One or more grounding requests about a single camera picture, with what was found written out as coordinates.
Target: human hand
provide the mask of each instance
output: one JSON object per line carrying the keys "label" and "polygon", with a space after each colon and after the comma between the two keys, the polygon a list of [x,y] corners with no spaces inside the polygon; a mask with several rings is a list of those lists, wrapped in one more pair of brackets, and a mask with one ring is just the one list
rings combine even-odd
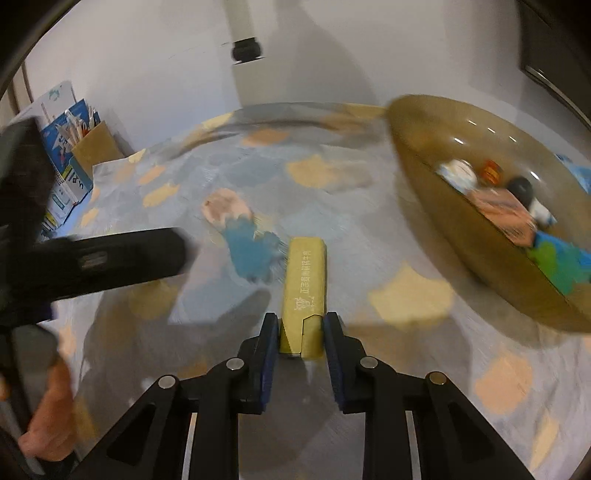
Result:
{"label": "human hand", "polygon": [[[0,400],[9,396],[9,388],[0,375]],[[60,358],[49,369],[47,391],[33,414],[27,432],[18,439],[23,455],[50,462],[66,458],[76,443],[73,407],[70,371]]]}

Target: red can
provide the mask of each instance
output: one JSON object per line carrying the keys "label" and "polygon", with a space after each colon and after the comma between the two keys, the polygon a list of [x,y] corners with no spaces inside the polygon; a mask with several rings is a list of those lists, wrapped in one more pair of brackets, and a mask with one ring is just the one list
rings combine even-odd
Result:
{"label": "red can", "polygon": [[503,169],[492,160],[486,160],[480,171],[480,182],[486,187],[496,187],[501,184]]}

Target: black ball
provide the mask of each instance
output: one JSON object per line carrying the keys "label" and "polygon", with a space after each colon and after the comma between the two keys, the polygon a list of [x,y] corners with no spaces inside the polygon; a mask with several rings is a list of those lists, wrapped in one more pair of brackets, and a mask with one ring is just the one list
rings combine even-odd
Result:
{"label": "black ball", "polygon": [[507,184],[509,190],[519,202],[529,210],[531,202],[534,200],[534,188],[525,177],[515,177]]}

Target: pen holder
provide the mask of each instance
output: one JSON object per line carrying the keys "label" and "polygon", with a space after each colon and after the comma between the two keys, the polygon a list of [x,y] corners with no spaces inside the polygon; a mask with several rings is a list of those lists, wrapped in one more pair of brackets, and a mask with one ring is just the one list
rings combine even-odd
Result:
{"label": "pen holder", "polygon": [[72,148],[72,153],[90,179],[92,179],[92,167],[94,165],[124,157],[105,122],[99,123],[88,132]]}

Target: wooden bowl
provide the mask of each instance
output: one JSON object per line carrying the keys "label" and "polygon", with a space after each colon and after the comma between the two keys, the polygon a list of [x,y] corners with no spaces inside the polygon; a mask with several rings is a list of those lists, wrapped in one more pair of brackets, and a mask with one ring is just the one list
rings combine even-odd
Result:
{"label": "wooden bowl", "polygon": [[388,108],[392,141],[423,208],[458,256],[506,301],[556,329],[591,332],[591,284],[562,295],[533,263],[436,170],[454,158],[478,171],[486,160],[504,178],[522,175],[558,223],[548,233],[591,251],[591,199],[568,169],[530,135],[490,112],[427,95]]}

